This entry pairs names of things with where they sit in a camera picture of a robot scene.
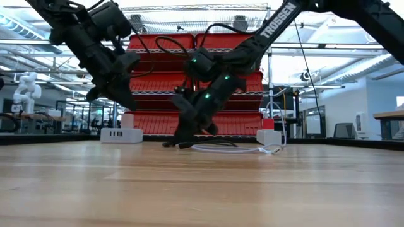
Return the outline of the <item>distant wooden equipment bench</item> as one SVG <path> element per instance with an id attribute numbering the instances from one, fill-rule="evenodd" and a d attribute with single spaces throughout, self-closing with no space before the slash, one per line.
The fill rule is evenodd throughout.
<path id="1" fill-rule="evenodd" d="M 21 131 L 23 120 L 28 121 L 51 121 L 51 122 L 64 122 L 66 117 L 53 117 L 45 112 L 38 113 L 0 113 L 0 120 L 10 120 L 14 124 L 12 129 L 0 129 L 0 133 L 17 133 Z"/>

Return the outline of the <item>black metal table frame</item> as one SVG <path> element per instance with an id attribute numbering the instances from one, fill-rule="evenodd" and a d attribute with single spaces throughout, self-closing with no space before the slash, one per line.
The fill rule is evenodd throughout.
<path id="1" fill-rule="evenodd" d="M 256 143 L 254 136 L 195 136 L 192 141 L 226 140 L 233 143 Z M 89 134 L 0 134 L 0 146 L 36 143 L 58 143 L 73 141 L 98 141 L 100 136 Z M 348 146 L 369 149 L 385 149 L 404 151 L 404 141 L 371 141 L 354 139 L 294 139 L 288 138 L 287 144 L 321 144 L 332 146 Z"/>

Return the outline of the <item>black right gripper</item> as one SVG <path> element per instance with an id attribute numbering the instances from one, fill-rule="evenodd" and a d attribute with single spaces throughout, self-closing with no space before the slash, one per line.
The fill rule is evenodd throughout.
<path id="1" fill-rule="evenodd" d="M 247 90 L 246 79 L 224 73 L 189 98 L 174 95 L 172 102 L 181 111 L 179 118 L 183 121 L 179 121 L 174 132 L 173 145 L 189 142 L 195 134 L 216 136 L 218 126 L 212 117 L 224 107 L 237 89 Z"/>

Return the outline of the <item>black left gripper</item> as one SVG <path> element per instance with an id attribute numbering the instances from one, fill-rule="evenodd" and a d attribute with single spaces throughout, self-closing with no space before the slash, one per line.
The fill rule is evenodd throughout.
<path id="1" fill-rule="evenodd" d="M 136 110 L 136 101 L 129 89 L 131 71 L 141 57 L 135 52 L 117 52 L 107 47 L 95 46 L 86 53 L 85 69 L 95 85 L 86 99 L 93 101 L 101 96 L 115 101 L 129 110 Z"/>

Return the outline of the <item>white wall dispenser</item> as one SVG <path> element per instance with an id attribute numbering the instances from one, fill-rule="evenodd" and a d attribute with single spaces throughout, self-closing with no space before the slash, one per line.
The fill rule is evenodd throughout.
<path id="1" fill-rule="evenodd" d="M 367 116 L 365 112 L 356 113 L 355 124 L 358 134 L 365 134 L 367 132 Z"/>

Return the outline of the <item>long white power strip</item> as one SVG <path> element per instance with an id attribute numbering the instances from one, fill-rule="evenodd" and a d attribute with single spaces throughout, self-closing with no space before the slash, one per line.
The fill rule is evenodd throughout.
<path id="1" fill-rule="evenodd" d="M 282 134 L 279 131 L 273 129 L 261 129 L 257 130 L 256 140 L 262 145 L 281 145 Z"/>

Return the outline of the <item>white square USB power hub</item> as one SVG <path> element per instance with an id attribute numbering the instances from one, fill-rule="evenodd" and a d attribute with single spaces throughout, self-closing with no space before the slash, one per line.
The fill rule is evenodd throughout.
<path id="1" fill-rule="evenodd" d="M 143 131 L 141 129 L 103 128 L 100 133 L 100 141 L 102 143 L 141 143 Z"/>

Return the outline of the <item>wooden table with dark legs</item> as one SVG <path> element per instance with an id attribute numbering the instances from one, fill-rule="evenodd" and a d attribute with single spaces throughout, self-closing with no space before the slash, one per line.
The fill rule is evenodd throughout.
<path id="1" fill-rule="evenodd" d="M 404 121 L 404 110 L 374 113 L 373 117 L 379 120 L 382 140 L 393 140 L 392 121 Z"/>

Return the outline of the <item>dark monitor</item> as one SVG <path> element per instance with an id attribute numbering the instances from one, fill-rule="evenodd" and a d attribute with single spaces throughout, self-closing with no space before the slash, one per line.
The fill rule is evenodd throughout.
<path id="1" fill-rule="evenodd" d="M 353 123 L 335 124 L 333 137 L 336 139 L 356 139 L 357 133 Z"/>

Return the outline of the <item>red plastic storage bin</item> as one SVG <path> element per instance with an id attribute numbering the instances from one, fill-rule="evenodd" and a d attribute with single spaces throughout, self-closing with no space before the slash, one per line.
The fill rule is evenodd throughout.
<path id="1" fill-rule="evenodd" d="M 149 71 L 151 69 L 154 71 L 182 70 L 183 63 L 186 60 L 184 57 L 184 51 L 173 41 L 159 39 L 158 44 L 167 51 L 172 52 L 172 54 L 162 51 L 155 43 L 155 39 L 159 36 L 170 37 L 181 44 L 189 54 L 195 48 L 194 35 L 190 33 L 142 34 L 140 37 L 150 51 L 150 53 L 148 53 L 140 42 L 138 36 L 132 35 L 129 38 L 129 44 L 126 51 L 136 52 L 141 57 L 141 60 L 134 68 L 137 73 Z"/>
<path id="2" fill-rule="evenodd" d="M 178 111 L 135 111 L 134 127 L 144 134 L 173 135 L 179 123 Z"/>
<path id="3" fill-rule="evenodd" d="M 154 72 L 132 78 L 129 84 L 137 110 L 177 110 L 172 96 L 180 86 L 191 87 L 191 80 L 180 71 Z"/>
<path id="4" fill-rule="evenodd" d="M 255 136 L 262 129 L 261 112 L 218 112 L 213 123 L 218 127 L 218 136 Z"/>
<path id="5" fill-rule="evenodd" d="M 248 76 L 239 76 L 246 80 L 246 91 L 237 89 L 225 104 L 225 110 L 255 110 L 263 99 L 263 73 L 256 71 Z"/>
<path id="6" fill-rule="evenodd" d="M 252 69 L 233 69 L 232 66 L 221 66 L 215 62 L 209 60 L 209 57 L 213 57 L 208 53 L 208 49 L 234 49 L 241 42 L 250 38 L 252 35 L 246 35 L 241 33 L 213 33 L 202 34 L 199 33 L 195 36 L 197 48 L 203 50 L 197 50 L 190 60 L 184 65 L 184 70 L 191 74 L 200 74 L 205 77 L 215 77 L 222 73 L 248 75 L 260 70 L 260 62 L 255 63 Z"/>

